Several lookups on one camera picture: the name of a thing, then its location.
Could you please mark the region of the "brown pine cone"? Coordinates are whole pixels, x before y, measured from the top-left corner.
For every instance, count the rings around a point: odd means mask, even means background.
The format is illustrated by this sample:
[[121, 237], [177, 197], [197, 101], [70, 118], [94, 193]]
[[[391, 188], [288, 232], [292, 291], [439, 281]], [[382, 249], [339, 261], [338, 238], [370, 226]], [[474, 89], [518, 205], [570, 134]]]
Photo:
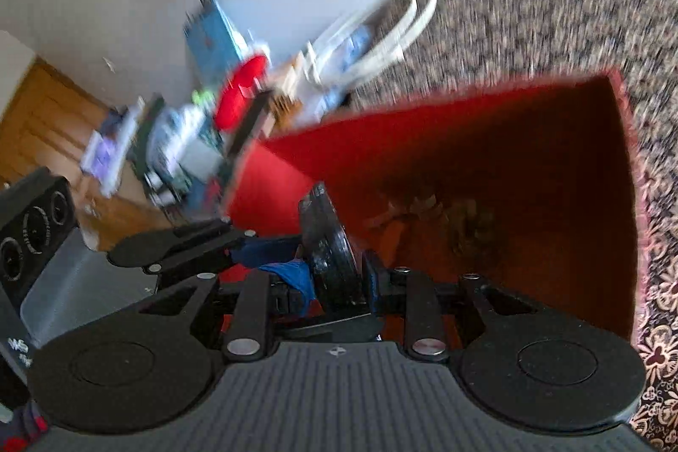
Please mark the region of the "brown pine cone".
[[473, 198], [445, 203], [436, 194], [425, 198], [415, 196], [409, 202], [389, 200], [380, 214], [365, 219], [367, 230], [386, 230], [398, 222], [401, 226], [414, 222], [431, 222], [440, 230], [453, 255], [471, 257], [484, 255], [494, 242], [494, 216], [481, 211]]

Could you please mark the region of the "black round disc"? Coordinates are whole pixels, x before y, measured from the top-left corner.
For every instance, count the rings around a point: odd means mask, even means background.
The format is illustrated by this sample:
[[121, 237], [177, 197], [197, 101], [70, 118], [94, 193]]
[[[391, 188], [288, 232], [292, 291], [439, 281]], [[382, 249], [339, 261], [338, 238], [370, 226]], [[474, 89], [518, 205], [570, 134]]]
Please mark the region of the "black round disc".
[[297, 206], [305, 258], [321, 290], [352, 293], [360, 272], [345, 226], [339, 220], [325, 183], [315, 183]]

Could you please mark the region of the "wooden cabinet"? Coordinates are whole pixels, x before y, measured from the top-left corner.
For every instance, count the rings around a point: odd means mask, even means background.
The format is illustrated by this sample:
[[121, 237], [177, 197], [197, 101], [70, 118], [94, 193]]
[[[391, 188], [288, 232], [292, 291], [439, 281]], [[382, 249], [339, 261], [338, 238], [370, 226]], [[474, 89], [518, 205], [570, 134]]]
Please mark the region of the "wooden cabinet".
[[90, 247], [107, 251], [127, 236], [163, 230], [166, 215], [140, 197], [129, 169], [118, 193], [106, 198], [97, 180], [79, 167], [92, 133], [108, 107], [45, 61], [35, 60], [18, 84], [1, 120], [1, 183], [9, 185], [38, 167], [68, 180]]

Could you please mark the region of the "red open box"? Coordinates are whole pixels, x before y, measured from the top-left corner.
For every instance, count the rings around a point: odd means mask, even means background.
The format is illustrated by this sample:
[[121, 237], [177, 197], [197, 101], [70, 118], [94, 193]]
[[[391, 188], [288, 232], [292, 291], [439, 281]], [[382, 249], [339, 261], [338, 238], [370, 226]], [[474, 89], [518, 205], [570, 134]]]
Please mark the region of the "red open box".
[[[293, 234], [325, 183], [348, 235], [391, 266], [453, 282], [465, 272], [620, 337], [636, 335], [647, 218], [630, 102], [615, 70], [543, 76], [337, 117], [256, 140], [225, 211], [265, 236]], [[387, 202], [473, 198], [494, 216], [484, 255], [453, 255], [431, 222], [367, 230]]]

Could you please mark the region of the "red round lid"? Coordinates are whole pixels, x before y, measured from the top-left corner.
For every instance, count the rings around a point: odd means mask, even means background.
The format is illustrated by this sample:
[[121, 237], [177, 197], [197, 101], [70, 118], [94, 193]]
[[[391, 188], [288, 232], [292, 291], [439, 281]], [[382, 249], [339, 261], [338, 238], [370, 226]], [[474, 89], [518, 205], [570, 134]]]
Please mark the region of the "red round lid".
[[230, 133], [239, 126], [249, 103], [257, 96], [268, 67], [267, 55], [255, 53], [232, 70], [218, 96], [213, 115], [214, 128], [218, 132]]

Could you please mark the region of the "blue box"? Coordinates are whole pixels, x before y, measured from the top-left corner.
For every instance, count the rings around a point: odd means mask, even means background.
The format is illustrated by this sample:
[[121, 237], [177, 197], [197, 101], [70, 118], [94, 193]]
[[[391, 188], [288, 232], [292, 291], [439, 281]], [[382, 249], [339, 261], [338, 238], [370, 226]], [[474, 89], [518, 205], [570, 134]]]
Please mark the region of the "blue box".
[[189, 60], [203, 87], [218, 87], [245, 58], [247, 42], [217, 0], [197, 1], [183, 27]]

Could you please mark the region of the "patterned black white tablecloth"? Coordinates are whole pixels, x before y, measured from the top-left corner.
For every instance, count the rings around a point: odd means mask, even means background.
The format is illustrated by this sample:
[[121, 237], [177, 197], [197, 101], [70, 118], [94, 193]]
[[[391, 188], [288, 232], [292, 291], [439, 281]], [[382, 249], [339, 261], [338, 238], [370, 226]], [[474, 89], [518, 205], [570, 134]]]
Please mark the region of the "patterned black white tablecloth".
[[646, 389], [633, 428], [677, 446], [677, 0], [438, 0], [402, 62], [353, 93], [361, 110], [538, 73], [620, 70], [639, 135], [648, 209], [636, 311]]

